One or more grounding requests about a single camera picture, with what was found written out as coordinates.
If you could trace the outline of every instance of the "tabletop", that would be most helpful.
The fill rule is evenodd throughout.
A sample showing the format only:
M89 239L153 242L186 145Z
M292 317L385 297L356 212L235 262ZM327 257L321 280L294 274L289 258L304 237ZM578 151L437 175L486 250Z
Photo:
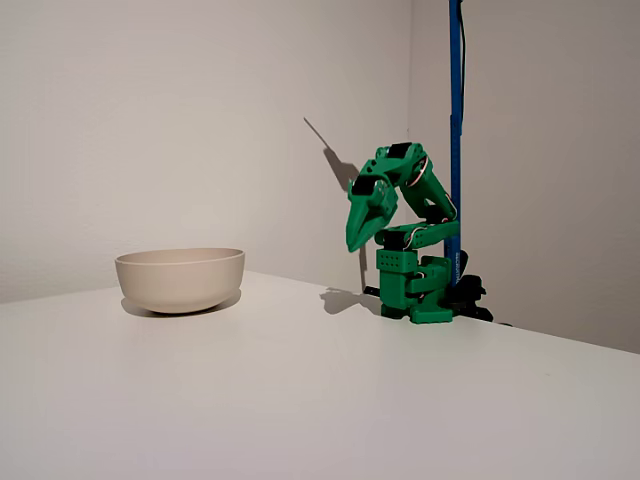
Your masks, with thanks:
M192 316L0 305L0 478L640 478L640 356L378 313L251 272Z

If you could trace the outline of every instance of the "bowl rim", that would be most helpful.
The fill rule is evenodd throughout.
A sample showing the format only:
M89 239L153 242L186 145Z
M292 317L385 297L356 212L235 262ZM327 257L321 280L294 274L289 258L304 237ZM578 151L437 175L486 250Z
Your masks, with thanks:
M125 257L132 255L139 255L141 253L158 253L158 252L182 252L186 250L231 250L235 253L229 255L228 257L222 258L209 258L206 260L194 260L191 262L131 262L128 260L123 260ZM169 266L169 265L194 265L196 263L211 263L211 262L221 262L223 260L231 260L233 258L243 257L244 251L238 248L227 248L227 247L194 247L194 248L168 248L168 249L160 249L160 250L143 250L141 252L132 252L127 253L125 255L120 255L116 258L116 263L121 265L137 265L144 267L156 267L156 266Z

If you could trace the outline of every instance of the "beige bowl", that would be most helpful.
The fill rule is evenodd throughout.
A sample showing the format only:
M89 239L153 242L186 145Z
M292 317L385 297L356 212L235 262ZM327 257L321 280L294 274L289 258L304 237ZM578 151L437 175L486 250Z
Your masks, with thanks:
M244 252L189 248L131 253L116 259L118 280L131 303L162 313L211 308L240 288Z

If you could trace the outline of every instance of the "green 3d-printed part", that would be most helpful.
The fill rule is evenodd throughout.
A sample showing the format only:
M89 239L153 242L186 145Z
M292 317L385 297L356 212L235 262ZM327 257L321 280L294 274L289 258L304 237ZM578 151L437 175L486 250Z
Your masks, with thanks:
M411 209L424 221L385 229L398 208L399 188ZM351 210L347 247L354 252L375 237L380 270L382 315L414 323L450 322L452 311L440 306L451 278L451 261L422 257L417 249L457 235L457 212L433 174L433 164L419 143L378 148L349 185Z

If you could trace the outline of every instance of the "white wall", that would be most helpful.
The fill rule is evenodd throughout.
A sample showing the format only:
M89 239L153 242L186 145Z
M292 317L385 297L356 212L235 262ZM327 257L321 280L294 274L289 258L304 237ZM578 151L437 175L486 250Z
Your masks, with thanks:
M463 11L463 246L485 304L498 321L640 352L640 3ZM415 1L410 137L446 165L448 42L447 2Z
M409 0L0 1L0 302L234 246L360 288L345 163L406 140ZM373 249L368 278L376 282Z

